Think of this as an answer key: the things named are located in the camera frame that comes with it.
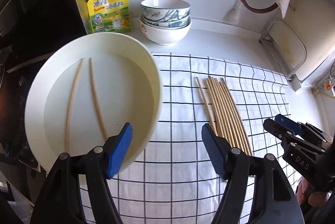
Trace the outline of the person right hand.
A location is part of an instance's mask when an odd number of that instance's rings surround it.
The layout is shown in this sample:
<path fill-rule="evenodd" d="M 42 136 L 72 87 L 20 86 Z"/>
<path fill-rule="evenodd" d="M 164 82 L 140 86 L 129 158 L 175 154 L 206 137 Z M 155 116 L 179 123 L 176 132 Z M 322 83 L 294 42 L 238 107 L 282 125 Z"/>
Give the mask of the person right hand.
<path fill-rule="evenodd" d="M 307 179 L 304 177 L 299 179 L 295 196 L 301 211 L 309 210 L 312 207 L 319 209 L 322 209 L 325 206 L 327 207 L 329 199 L 332 197 L 332 194 L 334 194 L 334 191 L 320 192 L 315 191 L 312 188 L 312 184 Z"/>

